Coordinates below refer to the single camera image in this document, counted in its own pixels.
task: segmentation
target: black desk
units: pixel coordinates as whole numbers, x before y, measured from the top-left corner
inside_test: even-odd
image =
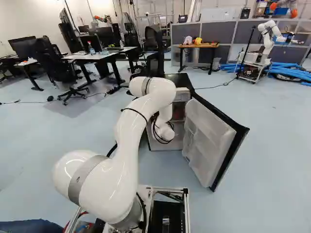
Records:
[[[130,64],[130,70],[131,73],[135,73],[135,68],[134,68],[134,59],[137,57],[139,58],[140,54],[140,47],[124,47],[123,50],[113,50],[112,48],[109,49],[109,52],[117,52],[118,54],[126,54],[128,57],[128,63]]]
[[[21,62],[21,63],[18,63],[14,66],[16,67],[20,67],[22,68],[24,74],[26,75],[26,77],[31,81],[31,83],[34,85],[34,87],[32,87],[31,89],[32,90],[35,90],[35,91],[44,91],[44,89],[40,88],[39,85],[35,82],[35,78],[31,76],[30,74],[30,70],[29,70],[29,67],[33,64],[37,64],[38,61],[36,59],[31,59],[31,60],[28,60],[27,62]]]
[[[79,65],[81,67],[81,70],[84,74],[84,76],[86,77],[86,83],[84,83],[83,85],[80,86],[80,88],[85,87],[87,85],[90,85],[94,82],[96,82],[96,79],[91,80],[86,67],[85,67],[85,63],[97,63],[98,66],[100,66],[101,64],[104,66],[106,65],[106,63],[111,63],[116,80],[117,80],[117,84],[120,85],[121,83],[125,82],[125,80],[122,80],[116,65],[116,55],[118,54],[118,52],[110,52],[108,55],[99,55],[99,54],[86,54],[86,55],[70,55],[70,56],[66,56],[63,57],[62,59],[65,60],[74,60],[76,61],[76,64]]]
[[[187,73],[164,74],[163,78],[171,80],[177,88],[186,87],[191,94],[195,93]]]

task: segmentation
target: black cable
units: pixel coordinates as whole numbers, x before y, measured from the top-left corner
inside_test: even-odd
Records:
[[[115,151],[115,149],[118,147],[118,144],[116,143],[111,149],[110,151],[108,152],[108,154],[106,155],[106,157],[110,157],[111,154]]]
[[[47,102],[51,102],[51,101],[55,101],[55,100],[51,100],[51,101],[42,101],[42,102],[38,102],[38,101],[34,101],[34,102],[20,102],[20,101],[21,101],[21,99],[18,99],[18,100],[14,101],[14,102],[9,102],[9,103],[1,103],[1,102],[0,102],[0,105],[1,105],[1,104],[12,104],[12,103],[47,103]]]
[[[234,79],[225,82],[223,84],[219,84],[217,86],[211,86],[211,87],[201,87],[201,88],[195,88],[194,90],[201,90],[201,89],[212,89],[212,88],[216,88],[216,87],[220,87],[220,86],[228,86],[232,81],[234,81],[235,79],[237,79],[237,77],[235,77]]]
[[[123,108],[123,109],[121,109],[121,112],[123,112],[124,110],[131,110],[131,111],[134,111],[134,112],[138,113],[139,115],[141,115],[145,119],[146,125],[148,124],[147,118],[143,114],[141,114],[139,111],[137,111],[137,110],[135,110],[133,108]]]
[[[150,80],[151,80],[151,78],[149,78],[147,81],[146,88],[145,88],[145,95],[147,94],[147,88],[148,88],[148,84],[149,84]]]
[[[153,121],[153,127],[152,127],[152,132],[153,132],[153,135],[155,137],[155,139],[161,143],[161,144],[169,144],[170,142],[173,141],[173,138],[171,140],[166,140],[164,138],[162,138],[161,136],[159,136],[157,133],[156,133],[156,127],[159,129],[159,127],[156,125],[156,120],[157,118],[159,117],[159,115],[154,119]],[[172,130],[174,130],[174,125],[172,125],[170,122],[168,123],[168,125],[171,127]]]
[[[99,94],[105,94],[105,97],[107,96],[107,93],[100,92],[100,93],[96,93],[96,94],[87,96],[86,98],[89,98],[89,97],[92,97],[92,96],[96,96],[96,95],[99,95]],[[72,96],[72,97],[70,97],[70,99],[71,98],[82,98],[82,96],[76,96],[76,97]],[[9,103],[1,103],[0,102],[0,105],[1,104],[13,104],[13,103],[47,103],[47,102],[52,102],[52,101],[56,101],[56,99],[55,100],[51,100],[51,101],[33,101],[33,102],[21,102],[21,99],[18,99],[18,100],[14,101],[14,102],[9,102]]]

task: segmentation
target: water bottle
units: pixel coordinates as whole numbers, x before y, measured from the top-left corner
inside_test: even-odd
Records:
[[[124,48],[123,42],[121,40],[120,40],[120,47],[121,47],[121,49]]]
[[[93,49],[93,47],[91,46],[91,42],[88,41],[87,43],[88,43],[88,51],[89,51],[89,53],[92,54],[92,55],[95,54],[96,52],[95,52],[95,49]]]

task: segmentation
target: power cable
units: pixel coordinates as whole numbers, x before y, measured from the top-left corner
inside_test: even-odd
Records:
[[[108,91],[108,92],[99,92],[99,93],[96,93],[96,94],[92,94],[92,95],[90,95],[90,96],[86,96],[86,98],[89,98],[89,97],[92,97],[92,96],[96,96],[96,95],[99,95],[99,94],[104,94],[104,97],[106,97],[107,95],[111,95],[111,94],[113,94],[114,92],[112,92],[112,90],[110,90],[110,91]],[[16,101],[13,101],[13,102],[8,102],[8,103],[1,103],[0,102],[0,105],[2,105],[2,104],[14,104],[14,103],[47,103],[47,102],[52,102],[52,101],[56,101],[56,99],[55,100],[51,100],[51,101],[32,101],[32,102],[21,102],[21,99],[18,99],[18,100],[16,100]]]
[[[232,81],[236,80],[237,77],[235,77],[234,79],[228,81],[228,82],[224,82],[222,84],[219,84],[217,86],[210,86],[210,87],[201,87],[201,88],[195,88],[194,90],[201,90],[201,89],[212,89],[212,88],[216,88],[216,87],[220,87],[220,86],[228,86]]]

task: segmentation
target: keyboard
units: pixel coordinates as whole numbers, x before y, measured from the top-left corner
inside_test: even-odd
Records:
[[[105,47],[105,49],[107,49],[108,51],[113,50],[113,51],[123,51],[122,48],[118,48],[118,47]]]

